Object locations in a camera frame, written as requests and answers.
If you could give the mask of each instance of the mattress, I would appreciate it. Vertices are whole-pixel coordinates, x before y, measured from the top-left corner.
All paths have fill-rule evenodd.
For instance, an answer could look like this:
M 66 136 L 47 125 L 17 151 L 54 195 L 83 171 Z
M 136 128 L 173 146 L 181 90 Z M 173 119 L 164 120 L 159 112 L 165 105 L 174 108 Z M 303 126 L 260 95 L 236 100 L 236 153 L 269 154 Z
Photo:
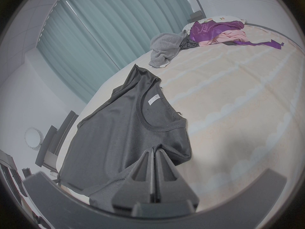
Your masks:
M 273 39 L 284 46 L 197 47 L 180 51 L 158 69 L 148 65 L 151 52 L 142 55 L 90 100 L 62 145 L 57 170 L 77 124 L 110 98 L 136 63 L 161 78 L 166 99 L 187 119 L 193 156 L 177 169 L 200 198 L 197 211 L 230 199 L 267 168 L 287 177 L 263 225 L 287 199 L 305 165 L 305 57 L 296 44 L 275 32 L 247 25 L 243 31 L 253 43 Z M 71 193 L 88 203 L 87 197 Z

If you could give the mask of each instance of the pink garment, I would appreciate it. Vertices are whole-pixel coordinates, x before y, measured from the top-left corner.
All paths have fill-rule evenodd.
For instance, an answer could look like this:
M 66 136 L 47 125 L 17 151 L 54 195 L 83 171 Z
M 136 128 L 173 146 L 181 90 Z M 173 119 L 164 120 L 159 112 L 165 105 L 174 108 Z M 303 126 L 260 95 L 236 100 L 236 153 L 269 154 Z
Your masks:
M 232 41 L 248 42 L 249 39 L 247 38 L 246 33 L 244 31 L 228 30 L 228 31 L 224 31 L 223 33 L 219 34 L 212 40 L 199 42 L 199 46 L 203 47 L 203 46 L 214 44 L 214 43 L 232 42 Z

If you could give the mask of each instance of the white pillow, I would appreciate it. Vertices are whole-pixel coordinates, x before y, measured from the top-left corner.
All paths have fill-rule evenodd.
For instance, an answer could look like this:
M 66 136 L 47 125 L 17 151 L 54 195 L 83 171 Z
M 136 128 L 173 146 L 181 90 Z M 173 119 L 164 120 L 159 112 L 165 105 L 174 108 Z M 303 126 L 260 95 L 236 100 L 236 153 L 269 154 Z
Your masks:
M 241 20 L 241 19 L 239 19 L 237 17 L 230 16 L 230 15 L 220 15 L 220 16 L 209 17 L 209 18 L 206 18 L 206 19 L 199 20 L 198 22 L 202 24 L 202 23 L 208 22 L 210 20 L 213 20 L 213 21 L 215 21 L 217 23 L 219 23 L 219 22 L 241 21 L 243 24 L 245 24 L 247 22 L 246 20 Z M 190 34 L 190 29 L 192 28 L 194 23 L 195 22 L 187 24 L 183 28 L 182 31 L 186 30 L 187 33 Z

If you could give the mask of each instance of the bed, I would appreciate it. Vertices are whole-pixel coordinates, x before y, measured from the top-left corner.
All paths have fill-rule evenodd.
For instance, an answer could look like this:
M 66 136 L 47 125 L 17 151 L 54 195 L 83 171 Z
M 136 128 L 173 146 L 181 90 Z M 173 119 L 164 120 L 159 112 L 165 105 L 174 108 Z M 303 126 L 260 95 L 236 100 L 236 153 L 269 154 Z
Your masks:
M 142 55 L 106 81 L 90 100 L 67 134 L 57 170 L 77 124 L 110 98 L 136 63 L 161 78 L 165 97 L 187 119 L 193 156 L 177 169 L 200 198 L 197 211 L 226 201 L 271 168 L 287 177 L 269 213 L 273 215 L 305 164 L 305 56 L 278 33 L 249 25 L 242 30 L 251 42 L 273 39 L 284 46 L 281 50 L 222 43 L 197 47 L 180 51 L 165 68 L 148 65 L 151 52 Z M 70 193 L 89 203 L 88 197 Z

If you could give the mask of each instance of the purple cloth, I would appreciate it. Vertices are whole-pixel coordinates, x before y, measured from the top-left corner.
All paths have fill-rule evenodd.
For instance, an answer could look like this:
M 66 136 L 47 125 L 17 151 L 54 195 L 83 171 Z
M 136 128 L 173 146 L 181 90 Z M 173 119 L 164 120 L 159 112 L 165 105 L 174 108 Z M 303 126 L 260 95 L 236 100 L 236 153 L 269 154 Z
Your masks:
M 209 41 L 228 30 L 240 30 L 244 27 L 241 21 L 219 22 L 209 21 L 200 24 L 196 21 L 190 30 L 190 39 L 196 42 Z
M 251 46 L 257 46 L 257 45 L 267 45 L 269 47 L 273 47 L 276 49 L 281 49 L 281 46 L 284 46 L 284 43 L 282 42 L 279 44 L 278 42 L 271 40 L 270 42 L 260 42 L 260 43 L 252 43 L 252 42 L 241 42 L 241 41 L 234 41 L 238 45 L 251 45 Z

